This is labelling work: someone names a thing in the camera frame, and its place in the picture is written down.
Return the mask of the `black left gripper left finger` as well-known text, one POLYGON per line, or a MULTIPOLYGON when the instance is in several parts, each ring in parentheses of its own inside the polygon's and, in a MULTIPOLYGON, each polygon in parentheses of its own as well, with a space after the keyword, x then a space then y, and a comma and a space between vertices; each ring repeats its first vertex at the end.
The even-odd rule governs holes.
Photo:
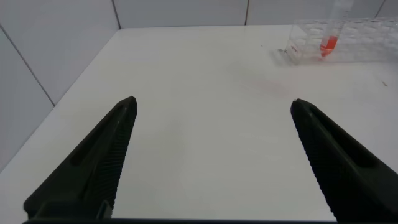
POLYGON ((137 101, 117 103, 24 202, 30 220, 94 220, 114 208, 137 101))

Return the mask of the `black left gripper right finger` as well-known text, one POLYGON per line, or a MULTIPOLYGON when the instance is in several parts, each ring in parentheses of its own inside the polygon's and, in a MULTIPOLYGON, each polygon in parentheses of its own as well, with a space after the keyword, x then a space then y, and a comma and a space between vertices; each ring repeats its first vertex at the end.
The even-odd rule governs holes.
POLYGON ((315 105, 290 113, 312 171, 338 222, 397 222, 397 173, 315 105))

